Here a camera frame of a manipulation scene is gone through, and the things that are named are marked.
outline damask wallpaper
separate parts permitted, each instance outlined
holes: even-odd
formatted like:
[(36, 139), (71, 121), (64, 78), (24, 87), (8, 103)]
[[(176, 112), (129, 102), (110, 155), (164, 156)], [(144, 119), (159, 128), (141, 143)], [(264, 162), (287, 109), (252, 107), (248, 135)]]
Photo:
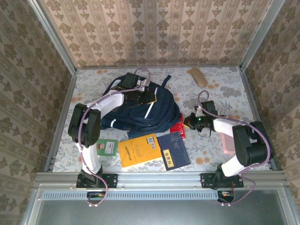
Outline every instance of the damask wallpaper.
[(300, 1), (286, 0), (247, 68), (260, 116), (300, 211)]
[(239, 64), (271, 0), (41, 0), (77, 67)]
[(21, 222), (70, 73), (25, 0), (0, 1), (0, 224)]

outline table surface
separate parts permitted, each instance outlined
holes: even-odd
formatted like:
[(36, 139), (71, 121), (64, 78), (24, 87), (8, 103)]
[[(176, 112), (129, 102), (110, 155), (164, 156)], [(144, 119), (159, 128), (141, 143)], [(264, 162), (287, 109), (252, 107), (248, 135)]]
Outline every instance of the table surface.
[[(151, 81), (161, 84), (167, 75), (171, 75), (166, 88), (174, 95), (180, 111), (184, 117), (194, 112), (197, 105), (197, 96), (200, 91), (207, 90), (210, 93), (209, 100), (215, 102), (219, 114), (226, 114), (246, 122), (253, 121), (249, 101), (245, 93), (240, 72), (237, 67), (202, 67), (208, 81), (208, 86), (200, 88), (192, 76), (188, 74), (191, 68), (151, 68)], [(66, 123), (64, 126), (60, 146), (56, 155), (53, 172), (78, 172), (82, 163), (79, 151), (68, 135), (68, 126), (72, 117), (74, 106), (78, 103), (87, 104), (100, 98), (109, 84), (117, 77), (134, 72), (135, 69), (109, 69), (109, 70), (77, 70), (76, 87), (69, 106)], [(147, 76), (146, 72), (138, 72), (141, 76)], [(200, 137), (195, 130), (185, 129), (187, 149), (191, 164), (173, 171), (214, 171), (218, 164), (228, 161), (232, 155), (223, 152), (221, 138), (218, 133), (212, 132), (211, 137)], [(157, 134), (161, 136), (170, 131)], [(126, 131), (110, 128), (101, 130), (101, 139), (128, 139)], [(155, 172), (165, 171), (163, 160), (154, 160), (136, 168), (122, 169), (120, 155), (115, 157), (99, 158), (105, 172)], [(269, 170), (267, 165), (256, 168), (257, 170)]]

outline white reflective stripe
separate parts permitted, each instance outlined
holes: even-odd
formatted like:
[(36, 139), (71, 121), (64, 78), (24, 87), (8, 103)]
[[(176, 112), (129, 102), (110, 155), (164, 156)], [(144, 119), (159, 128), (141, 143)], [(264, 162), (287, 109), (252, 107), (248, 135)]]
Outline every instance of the white reflective stripe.
[(114, 119), (112, 122), (111, 122), (111, 128), (113, 127), (113, 123), (116, 121), (116, 119)]
[[(155, 95), (156, 95), (157, 91), (158, 91), (158, 88), (155, 88), (155, 91), (154, 91), (154, 94), (155, 94)], [(148, 111), (147, 111), (147, 113), (146, 113), (146, 115), (145, 115), (144, 118), (147, 118), (148, 114), (149, 114), (150, 111), (151, 111), (151, 108), (153, 107), (153, 104), (154, 104), (154, 102), (151, 103), (151, 105), (150, 105), (150, 107), (149, 107), (149, 109), (148, 109)]]

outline vented metal strip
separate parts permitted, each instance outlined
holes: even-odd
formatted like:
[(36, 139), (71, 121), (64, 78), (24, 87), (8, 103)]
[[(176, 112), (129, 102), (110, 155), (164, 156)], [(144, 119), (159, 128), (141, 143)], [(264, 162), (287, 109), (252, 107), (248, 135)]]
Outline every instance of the vented metal strip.
[[(87, 200), (87, 191), (45, 191), (42, 200)], [(107, 200), (216, 200), (218, 192), (205, 191), (110, 191)]]

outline red package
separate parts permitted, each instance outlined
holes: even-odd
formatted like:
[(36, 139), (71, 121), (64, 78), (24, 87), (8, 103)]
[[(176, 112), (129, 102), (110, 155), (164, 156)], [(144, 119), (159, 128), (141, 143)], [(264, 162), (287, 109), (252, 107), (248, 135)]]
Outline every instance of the red package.
[(173, 127), (170, 128), (170, 133), (174, 132), (180, 132), (181, 138), (183, 140), (186, 139), (186, 132), (184, 131), (184, 126), (183, 126), (183, 114), (180, 113), (180, 121), (176, 123)]

